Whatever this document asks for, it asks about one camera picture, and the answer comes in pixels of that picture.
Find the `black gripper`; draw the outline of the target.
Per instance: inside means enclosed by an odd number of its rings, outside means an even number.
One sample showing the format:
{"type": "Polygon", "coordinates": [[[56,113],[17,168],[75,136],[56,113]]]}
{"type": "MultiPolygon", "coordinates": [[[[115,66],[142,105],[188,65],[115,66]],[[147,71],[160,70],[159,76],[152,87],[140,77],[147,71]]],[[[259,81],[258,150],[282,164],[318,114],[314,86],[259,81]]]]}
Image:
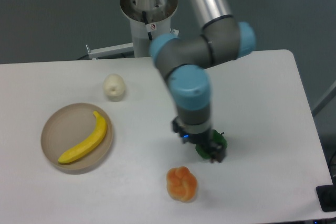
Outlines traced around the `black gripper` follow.
{"type": "Polygon", "coordinates": [[[183,144],[191,143],[198,146],[205,153],[209,153],[211,163],[221,163],[226,156],[226,145],[211,142],[211,127],[206,129],[190,129],[183,127],[179,118],[172,121],[172,130],[177,133],[183,144]]]}

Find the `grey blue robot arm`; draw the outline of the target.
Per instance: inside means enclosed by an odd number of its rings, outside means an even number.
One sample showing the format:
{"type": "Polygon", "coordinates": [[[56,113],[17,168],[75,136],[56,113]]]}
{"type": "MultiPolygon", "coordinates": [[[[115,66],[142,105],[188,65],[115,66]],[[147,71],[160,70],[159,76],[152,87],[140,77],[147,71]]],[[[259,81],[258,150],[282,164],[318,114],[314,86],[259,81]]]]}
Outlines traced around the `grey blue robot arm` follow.
{"type": "Polygon", "coordinates": [[[250,54],[256,38],[237,22],[227,0],[191,0],[202,33],[181,40],[171,28],[178,0],[120,0],[130,22],[135,57],[151,57],[176,106],[172,129],[204,159],[221,162],[227,145],[212,127],[211,83],[206,69],[250,54]]]}

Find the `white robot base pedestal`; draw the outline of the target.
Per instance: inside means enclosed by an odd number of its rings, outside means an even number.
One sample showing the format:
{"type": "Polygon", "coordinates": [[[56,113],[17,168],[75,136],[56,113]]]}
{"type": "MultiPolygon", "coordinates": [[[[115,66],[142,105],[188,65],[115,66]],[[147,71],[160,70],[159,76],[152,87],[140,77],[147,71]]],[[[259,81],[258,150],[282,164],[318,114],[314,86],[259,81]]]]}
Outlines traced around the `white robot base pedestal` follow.
{"type": "Polygon", "coordinates": [[[171,32],[178,0],[120,0],[120,6],[130,22],[134,56],[149,57],[152,40],[171,32]]]}

